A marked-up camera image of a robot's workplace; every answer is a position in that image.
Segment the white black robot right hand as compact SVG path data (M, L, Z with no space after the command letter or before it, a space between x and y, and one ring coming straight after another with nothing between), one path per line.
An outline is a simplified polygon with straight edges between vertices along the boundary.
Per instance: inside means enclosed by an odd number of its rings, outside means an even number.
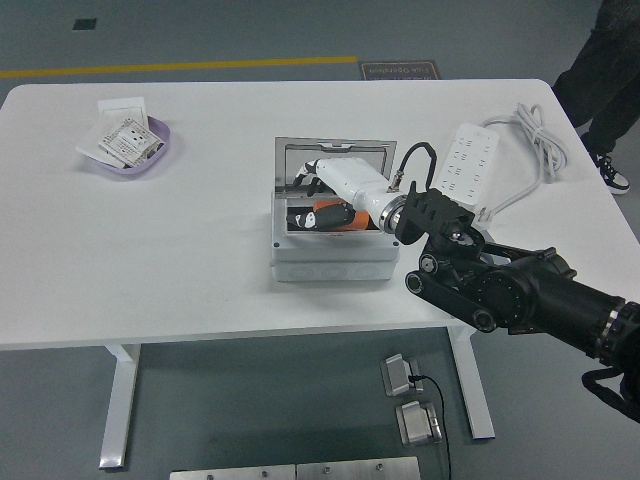
M357 211L365 210L381 231L395 231L392 218L404 206L406 196L391 192L390 181L364 159L341 157L306 162L298 171L292 186L301 185L308 175L315 175Z

